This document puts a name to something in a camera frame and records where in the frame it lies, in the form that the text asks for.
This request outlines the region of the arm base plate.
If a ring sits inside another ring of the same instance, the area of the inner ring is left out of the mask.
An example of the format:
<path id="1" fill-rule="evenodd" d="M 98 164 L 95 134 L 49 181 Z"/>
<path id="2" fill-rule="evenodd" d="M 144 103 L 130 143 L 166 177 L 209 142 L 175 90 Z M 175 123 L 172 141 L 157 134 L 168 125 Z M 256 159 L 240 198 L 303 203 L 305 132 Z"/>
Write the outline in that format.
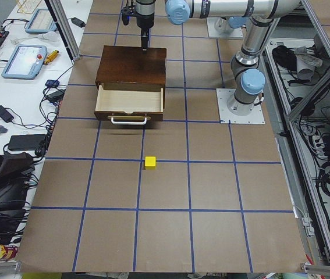
<path id="1" fill-rule="evenodd" d="M 235 100 L 235 89 L 217 88 L 219 118 L 222 124 L 265 124 L 259 97 L 252 104 L 244 105 Z"/>
<path id="2" fill-rule="evenodd" d="M 208 36 L 210 38 L 225 38 L 242 40 L 242 28 L 246 25 L 246 17 L 209 17 L 207 19 Z"/>

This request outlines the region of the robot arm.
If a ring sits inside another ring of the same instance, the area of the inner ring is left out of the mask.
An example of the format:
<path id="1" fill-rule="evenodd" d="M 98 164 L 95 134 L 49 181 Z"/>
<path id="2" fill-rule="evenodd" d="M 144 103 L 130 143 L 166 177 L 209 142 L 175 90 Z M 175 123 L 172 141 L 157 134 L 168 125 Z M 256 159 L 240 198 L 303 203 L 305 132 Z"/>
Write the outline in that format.
<path id="1" fill-rule="evenodd" d="M 141 48 L 147 51 L 150 29 L 154 26 L 155 0 L 136 1 L 136 23 L 141 30 Z"/>
<path id="2" fill-rule="evenodd" d="M 259 56 L 280 18 L 292 12 L 299 1 L 165 1 L 165 11 L 172 24 L 180 25 L 191 18 L 247 18 L 247 33 L 241 49 L 233 56 L 230 66 L 236 89 L 227 101 L 228 109 L 238 116 L 247 116 L 263 92 L 265 76 L 257 69 Z"/>

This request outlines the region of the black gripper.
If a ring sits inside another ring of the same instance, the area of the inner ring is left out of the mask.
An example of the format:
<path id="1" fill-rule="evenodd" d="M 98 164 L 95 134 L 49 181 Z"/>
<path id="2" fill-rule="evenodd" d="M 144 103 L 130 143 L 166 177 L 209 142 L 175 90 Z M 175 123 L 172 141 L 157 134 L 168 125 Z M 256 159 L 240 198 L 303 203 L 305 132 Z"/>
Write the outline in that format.
<path id="1" fill-rule="evenodd" d="M 141 28 L 141 47 L 142 51 L 148 51 L 148 42 L 150 38 L 150 28 Z"/>

